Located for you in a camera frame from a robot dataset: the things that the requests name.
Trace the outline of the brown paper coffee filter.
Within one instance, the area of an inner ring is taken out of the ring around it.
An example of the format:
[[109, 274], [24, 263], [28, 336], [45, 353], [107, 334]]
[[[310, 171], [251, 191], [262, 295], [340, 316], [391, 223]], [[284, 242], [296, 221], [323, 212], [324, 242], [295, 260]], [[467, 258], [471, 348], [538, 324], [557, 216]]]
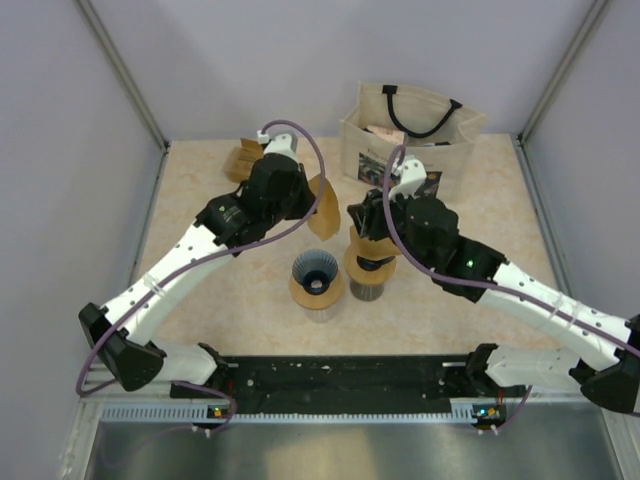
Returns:
[[387, 257], [401, 255], [400, 249], [390, 238], [382, 240], [370, 240], [360, 237], [355, 226], [349, 229], [350, 246], [354, 249], [355, 255], [374, 261], [379, 261]]

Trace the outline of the wooden dripper ring stand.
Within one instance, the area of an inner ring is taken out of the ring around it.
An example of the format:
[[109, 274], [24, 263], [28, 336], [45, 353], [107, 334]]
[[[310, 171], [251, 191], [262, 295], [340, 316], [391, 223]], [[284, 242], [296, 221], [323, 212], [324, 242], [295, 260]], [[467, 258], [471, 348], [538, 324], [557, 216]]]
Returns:
[[344, 254], [344, 266], [351, 280], [364, 286], [377, 286], [386, 283], [393, 276], [397, 259], [393, 257], [389, 263], [380, 266], [377, 270], [368, 271], [358, 265], [356, 252], [349, 246]]

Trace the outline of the blue glass dripper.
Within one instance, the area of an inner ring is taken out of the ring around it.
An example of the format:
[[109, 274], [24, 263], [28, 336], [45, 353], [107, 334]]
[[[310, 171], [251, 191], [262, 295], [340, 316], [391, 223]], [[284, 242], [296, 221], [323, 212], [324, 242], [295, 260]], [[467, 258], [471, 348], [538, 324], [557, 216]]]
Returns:
[[375, 272], [379, 270], [388, 270], [389, 265], [396, 260], [395, 256], [389, 256], [380, 260], [372, 260], [362, 256], [356, 257], [356, 264], [358, 267], [366, 272]]
[[337, 274], [337, 260], [325, 250], [307, 250], [292, 264], [293, 279], [310, 295], [326, 292]]

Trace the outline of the wooden ring stand front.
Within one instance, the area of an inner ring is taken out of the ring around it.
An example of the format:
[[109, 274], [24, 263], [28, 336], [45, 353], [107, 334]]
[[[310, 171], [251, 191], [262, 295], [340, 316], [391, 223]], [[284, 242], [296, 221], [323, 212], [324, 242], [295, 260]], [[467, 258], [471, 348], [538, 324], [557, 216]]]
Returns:
[[293, 276], [289, 279], [289, 292], [293, 300], [302, 308], [308, 310], [326, 310], [335, 305], [344, 293], [344, 279], [338, 273], [329, 284], [328, 289], [321, 294], [308, 293]]

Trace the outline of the clear glass beaker wooden collar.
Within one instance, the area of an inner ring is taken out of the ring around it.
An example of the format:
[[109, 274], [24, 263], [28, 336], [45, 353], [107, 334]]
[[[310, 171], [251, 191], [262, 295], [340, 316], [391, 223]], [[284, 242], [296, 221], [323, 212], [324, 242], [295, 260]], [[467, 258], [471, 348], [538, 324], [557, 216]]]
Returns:
[[333, 305], [324, 309], [305, 309], [306, 317], [313, 323], [327, 323], [336, 315], [337, 306]]

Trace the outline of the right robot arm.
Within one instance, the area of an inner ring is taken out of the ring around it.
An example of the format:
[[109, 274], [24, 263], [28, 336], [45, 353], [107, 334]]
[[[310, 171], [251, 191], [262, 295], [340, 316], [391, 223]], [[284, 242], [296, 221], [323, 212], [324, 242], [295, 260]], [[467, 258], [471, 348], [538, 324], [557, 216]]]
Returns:
[[577, 390], [601, 408], [638, 415], [638, 318], [605, 314], [536, 280], [501, 252], [461, 235], [458, 215], [434, 197], [385, 201], [373, 189], [347, 212], [360, 238], [391, 241], [443, 291], [506, 312], [560, 343], [551, 350], [479, 345], [465, 364], [474, 393]]

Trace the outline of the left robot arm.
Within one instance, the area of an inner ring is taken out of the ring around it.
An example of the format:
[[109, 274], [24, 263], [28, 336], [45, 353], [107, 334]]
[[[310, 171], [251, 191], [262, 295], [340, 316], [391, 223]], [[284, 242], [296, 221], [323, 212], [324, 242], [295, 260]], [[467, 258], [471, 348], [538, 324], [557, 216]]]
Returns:
[[279, 153], [257, 160], [235, 191], [211, 199], [182, 238], [138, 282], [79, 320], [99, 358], [125, 391], [153, 381], [189, 382], [205, 396], [226, 387], [220, 358], [205, 344], [160, 345], [154, 335], [173, 308], [201, 281], [241, 252], [272, 242], [283, 220], [302, 226], [317, 210], [326, 175], [311, 188], [302, 164]]

